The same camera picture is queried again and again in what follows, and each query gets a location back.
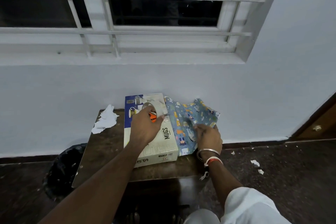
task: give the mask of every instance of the tabletop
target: tabletop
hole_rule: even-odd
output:
[[[103,132],[92,134],[87,143],[72,187],[77,188],[124,148],[124,109],[115,109],[119,115],[117,124]],[[132,171],[130,182],[200,176],[204,174],[203,164],[195,154],[181,156],[177,161],[137,167]]]

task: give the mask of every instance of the person's left hand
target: person's left hand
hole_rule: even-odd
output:
[[[141,150],[153,141],[165,118],[164,116],[160,116],[156,118],[155,122],[152,122],[149,117],[149,112],[151,111],[154,111],[154,108],[152,106],[148,106],[132,116],[129,143],[140,147]]]

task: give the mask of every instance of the white wall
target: white wall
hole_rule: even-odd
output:
[[[124,96],[201,97],[225,142],[283,139],[336,89],[336,0],[275,0],[246,64],[0,67],[0,156],[86,142]]]

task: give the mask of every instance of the trash bin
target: trash bin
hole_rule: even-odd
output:
[[[53,201],[60,202],[69,195],[87,143],[73,145],[53,161],[43,179],[43,188]]]

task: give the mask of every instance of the cardboard box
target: cardboard box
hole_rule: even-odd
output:
[[[129,142],[131,134],[132,115],[142,109],[142,105],[148,100],[161,102],[163,113],[168,113],[162,93],[148,95],[134,95],[125,97],[125,124],[124,124],[124,147]],[[162,122],[160,131],[141,152],[134,167],[142,167],[162,162],[175,161],[179,150],[174,138],[173,128],[169,116]]]

